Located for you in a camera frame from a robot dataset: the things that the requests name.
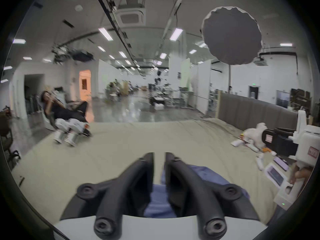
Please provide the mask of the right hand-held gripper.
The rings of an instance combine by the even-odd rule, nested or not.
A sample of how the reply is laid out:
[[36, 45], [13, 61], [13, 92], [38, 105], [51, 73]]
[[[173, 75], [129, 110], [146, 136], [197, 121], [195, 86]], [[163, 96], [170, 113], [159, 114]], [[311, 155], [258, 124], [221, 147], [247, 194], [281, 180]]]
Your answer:
[[[266, 129], [262, 132], [262, 142], [270, 150], [277, 147], [277, 139], [280, 131], [284, 128], [275, 128], [274, 130]], [[298, 111], [298, 122], [296, 130], [291, 137], [294, 144], [297, 144], [297, 151], [293, 159], [295, 165], [300, 169], [304, 167], [315, 167], [320, 152], [320, 128], [318, 126], [308, 125], [306, 112]], [[297, 179], [295, 184], [290, 184], [289, 180], [283, 180], [274, 202], [283, 210], [288, 210], [302, 193], [305, 185], [304, 178]]]

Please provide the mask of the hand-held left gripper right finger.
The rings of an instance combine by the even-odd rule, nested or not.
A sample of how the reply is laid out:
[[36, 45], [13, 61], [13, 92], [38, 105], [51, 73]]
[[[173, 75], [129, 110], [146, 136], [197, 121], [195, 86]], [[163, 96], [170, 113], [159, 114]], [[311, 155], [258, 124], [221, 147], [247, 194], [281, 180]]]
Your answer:
[[260, 221], [240, 186], [203, 180], [173, 153], [165, 153], [168, 202], [178, 218], [197, 216], [199, 237], [223, 237], [231, 226], [226, 217]]

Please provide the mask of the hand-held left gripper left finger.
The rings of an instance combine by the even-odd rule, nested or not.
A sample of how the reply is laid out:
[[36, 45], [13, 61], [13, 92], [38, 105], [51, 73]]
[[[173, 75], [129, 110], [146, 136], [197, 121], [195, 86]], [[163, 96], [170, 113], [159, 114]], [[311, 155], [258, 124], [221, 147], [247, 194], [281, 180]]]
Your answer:
[[146, 153], [117, 178], [83, 183], [64, 209], [60, 221], [95, 216], [97, 237], [120, 237], [122, 216], [144, 217], [151, 201], [154, 153]]

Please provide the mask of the person's right hand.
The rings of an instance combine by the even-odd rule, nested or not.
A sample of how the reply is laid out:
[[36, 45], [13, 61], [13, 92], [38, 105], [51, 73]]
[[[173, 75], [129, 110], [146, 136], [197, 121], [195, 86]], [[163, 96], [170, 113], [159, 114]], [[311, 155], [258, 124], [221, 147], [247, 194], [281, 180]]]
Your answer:
[[297, 179], [304, 179], [303, 185], [306, 185], [310, 175], [312, 174], [312, 171], [313, 167], [304, 167], [300, 169], [298, 166], [295, 166], [290, 175], [290, 184], [295, 184]]

